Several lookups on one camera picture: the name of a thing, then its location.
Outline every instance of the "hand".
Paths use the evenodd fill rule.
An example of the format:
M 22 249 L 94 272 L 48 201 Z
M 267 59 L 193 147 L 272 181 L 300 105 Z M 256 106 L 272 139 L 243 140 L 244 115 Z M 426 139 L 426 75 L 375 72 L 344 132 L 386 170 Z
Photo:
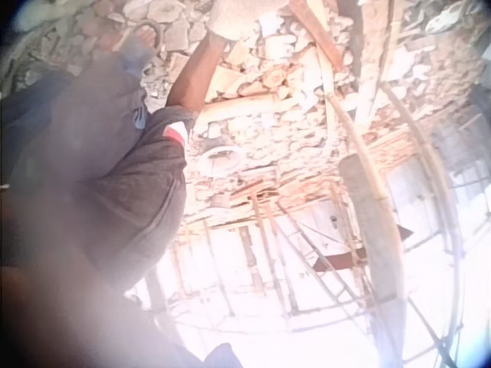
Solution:
M 252 30 L 261 15 L 287 4 L 288 0 L 215 0 L 208 29 L 218 36 L 238 41 Z

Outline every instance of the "wooden pole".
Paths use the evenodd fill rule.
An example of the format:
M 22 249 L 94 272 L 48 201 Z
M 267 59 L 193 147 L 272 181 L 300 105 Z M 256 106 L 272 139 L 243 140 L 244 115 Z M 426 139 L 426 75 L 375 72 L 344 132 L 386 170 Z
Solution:
M 262 245 L 264 247 L 264 252 L 266 258 L 268 259 L 269 271 L 271 272 L 273 287 L 275 288 L 276 295 L 278 296 L 278 301 L 282 309 L 282 314 L 286 318 L 288 316 L 288 311 L 285 306 L 285 296 L 283 295 L 282 286 L 279 283 L 278 276 L 276 275 L 275 262 L 271 256 L 269 250 L 268 237 L 266 236 L 266 231 L 264 229 L 264 224 L 262 223 L 261 212 L 259 212 L 258 197 L 254 192 L 251 192 L 252 207 L 254 208 L 255 218 L 259 227 L 259 232 L 261 233 Z
M 264 206 L 266 210 L 266 215 L 268 216 L 269 223 L 271 225 L 273 237 L 275 238 L 276 249 L 278 250 L 278 257 L 283 266 L 283 272 L 285 274 L 286 286 L 288 287 L 288 299 L 290 300 L 290 307 L 292 308 L 292 314 L 298 314 L 298 303 L 297 298 L 295 297 L 295 289 L 293 288 L 293 283 L 288 274 L 288 268 L 286 266 L 285 255 L 283 254 L 282 247 L 279 244 L 278 240 L 278 229 L 276 228 L 276 222 L 274 221 L 274 216 L 271 212 L 271 208 L 269 207 L 269 202 Z
M 218 268 L 218 263 L 216 261 L 215 252 L 213 251 L 212 239 L 209 236 L 209 229 L 208 229 L 208 224 L 206 223 L 206 220 L 203 220 L 203 226 L 205 228 L 205 233 L 206 233 L 206 244 L 208 245 L 209 253 L 212 256 L 213 267 L 215 268 L 216 279 L 218 281 L 218 287 L 219 287 L 220 291 L 222 292 L 223 299 L 225 299 L 225 302 L 226 302 L 227 307 L 229 309 L 229 316 L 234 317 L 236 314 L 232 309 L 232 304 L 230 303 L 229 295 L 227 295 L 227 292 L 225 289 L 225 284 L 223 283 L 222 275 L 220 274 L 220 271 Z
M 254 251 L 252 250 L 252 240 L 249 234 L 248 226 L 241 226 L 239 228 L 239 235 L 242 240 L 242 246 L 244 247 L 245 259 L 247 260 L 247 268 L 251 274 L 252 287 L 256 294 L 265 296 L 264 283 L 262 282 L 261 274 L 258 269 L 258 262 L 255 259 Z

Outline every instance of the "stone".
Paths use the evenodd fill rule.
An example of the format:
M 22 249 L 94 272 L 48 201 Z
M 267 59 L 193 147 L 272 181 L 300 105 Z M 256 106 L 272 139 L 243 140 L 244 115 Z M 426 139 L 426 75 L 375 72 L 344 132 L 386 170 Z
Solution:
M 246 46 L 246 43 L 244 41 L 237 41 L 233 45 L 232 50 L 225 56 L 225 61 L 229 64 L 239 66 L 246 60 L 249 54 L 250 50 Z
M 70 29 L 70 21 L 69 18 L 62 18 L 56 22 L 56 33 L 58 33 L 60 38 L 64 38 L 67 35 L 68 30 Z
M 414 54 L 407 52 L 404 46 L 400 46 L 394 52 L 392 65 L 387 73 L 387 81 L 400 80 L 413 66 Z
M 107 15 L 107 18 L 117 23 L 121 23 L 121 24 L 126 23 L 126 19 L 124 18 L 124 16 L 119 13 L 110 13 L 109 15 Z
M 189 47 L 187 37 L 188 23 L 183 19 L 175 21 L 165 32 L 165 42 L 168 51 L 183 51 Z
M 95 14 L 100 17 L 107 17 L 114 11 L 114 3 L 111 0 L 100 0 L 92 5 Z
M 264 14 L 259 18 L 262 36 L 266 38 L 277 33 L 284 22 L 285 20 L 274 12 Z
M 169 79 L 174 83 L 179 77 L 179 74 L 184 69 L 189 57 L 173 52 L 170 55 L 170 66 L 169 66 Z
M 279 86 L 276 93 L 278 94 L 280 100 L 284 100 L 290 94 L 290 89 L 286 86 Z
M 213 75 L 210 88 L 224 94 L 237 94 L 240 85 L 244 84 L 246 80 L 245 74 L 218 66 Z
M 75 77 L 78 77 L 82 73 L 83 68 L 78 66 L 78 65 L 68 65 L 67 66 L 67 71 L 69 73 L 72 73 Z
M 246 70 L 248 70 L 249 68 L 257 67 L 258 71 L 259 71 L 259 65 L 260 64 L 261 64 L 261 59 L 257 56 L 252 55 L 252 54 L 247 54 L 244 57 L 244 61 L 242 62 L 242 66 Z
M 191 42 L 198 42 L 205 38 L 206 36 L 206 27 L 202 21 L 196 22 L 189 31 L 189 40 Z
M 343 55 L 343 64 L 348 66 L 353 64 L 353 54 L 351 51 L 346 50 L 346 52 Z
M 353 111 L 358 106 L 358 92 L 347 94 L 339 103 L 344 111 Z
M 310 43 L 314 42 L 314 38 L 304 30 L 299 36 L 295 44 L 295 52 L 300 52 L 305 49 Z
M 295 107 L 289 111 L 282 114 L 280 118 L 281 123 L 294 123 L 296 121 L 301 121 L 304 118 L 304 111 L 300 107 Z
M 176 21 L 186 7 L 177 0 L 153 0 L 148 8 L 148 18 L 157 23 Z
M 292 46 L 297 41 L 293 34 L 281 34 L 265 39 L 264 56 L 268 60 L 279 61 L 283 58 L 290 58 L 295 48 Z
M 75 37 L 71 39 L 71 44 L 73 46 L 80 46 L 81 44 L 84 43 L 84 41 L 85 41 L 84 36 L 82 36 L 81 34 L 77 34 Z
M 354 24 L 354 20 L 349 17 L 342 17 L 340 15 L 334 18 L 334 22 L 341 27 L 341 30 L 351 27 Z
M 242 85 L 239 90 L 239 95 L 240 96 L 253 96 L 255 94 L 263 94 L 268 92 L 268 89 L 265 88 L 260 81 L 253 82 L 251 84 L 244 84 Z
M 287 85 L 292 90 L 301 90 L 304 83 L 304 68 L 301 65 L 294 65 L 287 72 Z
M 124 6 L 123 13 L 132 21 L 141 21 L 147 17 L 151 2 L 152 0 L 130 0 Z
M 286 72 L 282 67 L 277 67 L 267 71 L 262 76 L 262 83 L 267 88 L 274 88 L 281 86 L 283 81 L 286 79 Z
M 82 44 L 82 54 L 84 56 L 89 55 L 94 49 L 96 43 L 97 43 L 97 37 L 91 37 L 85 40 L 84 43 Z

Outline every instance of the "man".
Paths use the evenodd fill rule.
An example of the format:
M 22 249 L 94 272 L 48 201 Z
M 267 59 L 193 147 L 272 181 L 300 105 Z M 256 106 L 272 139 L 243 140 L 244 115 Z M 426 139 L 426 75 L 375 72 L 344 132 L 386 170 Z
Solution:
M 204 366 L 165 340 L 122 293 L 162 258 L 179 228 L 184 146 L 226 45 L 285 3 L 215 0 L 208 35 L 166 107 L 151 115 L 137 75 L 158 44 L 156 29 L 142 28 L 94 63 L 48 114 L 29 111 L 22 100 L 26 119 L 26 111 L 2 103 L 14 130 L 49 120 L 20 140 L 27 146 L 13 156 L 10 189 L 2 193 L 2 223 L 8 204 L 22 233 L 21 241 L 2 239 L 2 324 L 30 364 Z M 205 361 L 233 364 L 239 363 L 227 345 Z

